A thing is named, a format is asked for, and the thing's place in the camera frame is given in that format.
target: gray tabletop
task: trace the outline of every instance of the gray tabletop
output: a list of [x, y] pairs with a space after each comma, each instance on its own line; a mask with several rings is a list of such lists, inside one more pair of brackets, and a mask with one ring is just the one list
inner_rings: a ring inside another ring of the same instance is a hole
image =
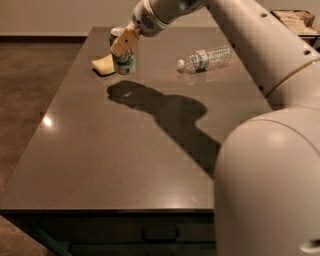
[[5, 210], [213, 211], [214, 164], [240, 123], [270, 107], [233, 55], [180, 74], [180, 57], [227, 41], [170, 28], [136, 49], [136, 72], [99, 77], [110, 28], [94, 28], [0, 196]]

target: wall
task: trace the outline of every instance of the wall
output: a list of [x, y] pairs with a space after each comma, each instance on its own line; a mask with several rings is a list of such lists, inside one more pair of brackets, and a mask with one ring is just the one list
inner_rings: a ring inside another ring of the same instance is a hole
[[[126, 25], [138, 1], [2, 0], [0, 35], [87, 35], [92, 26]], [[317, 0], [258, 2], [268, 9], [307, 9], [320, 16]], [[208, 11], [202, 9], [180, 18], [173, 26], [216, 26], [216, 23]]]

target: clear water bottle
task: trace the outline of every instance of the clear water bottle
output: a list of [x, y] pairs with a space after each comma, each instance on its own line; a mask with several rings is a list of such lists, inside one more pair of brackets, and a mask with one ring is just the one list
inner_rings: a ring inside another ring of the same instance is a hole
[[230, 61], [232, 50], [228, 45], [213, 49], [198, 50], [178, 60], [178, 70], [186, 73], [225, 67]]

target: bottle cap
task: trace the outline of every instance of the bottle cap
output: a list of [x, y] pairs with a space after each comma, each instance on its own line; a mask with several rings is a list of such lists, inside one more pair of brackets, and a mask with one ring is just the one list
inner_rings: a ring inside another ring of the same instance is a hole
[[178, 70], [184, 69], [184, 60], [178, 60]]

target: desk drawer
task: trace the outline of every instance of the desk drawer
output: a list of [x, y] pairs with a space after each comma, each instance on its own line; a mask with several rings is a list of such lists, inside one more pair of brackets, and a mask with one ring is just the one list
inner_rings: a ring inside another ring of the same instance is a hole
[[215, 256], [212, 244], [72, 245], [74, 256]]
[[45, 217], [40, 226], [58, 241], [73, 243], [210, 243], [213, 215]]

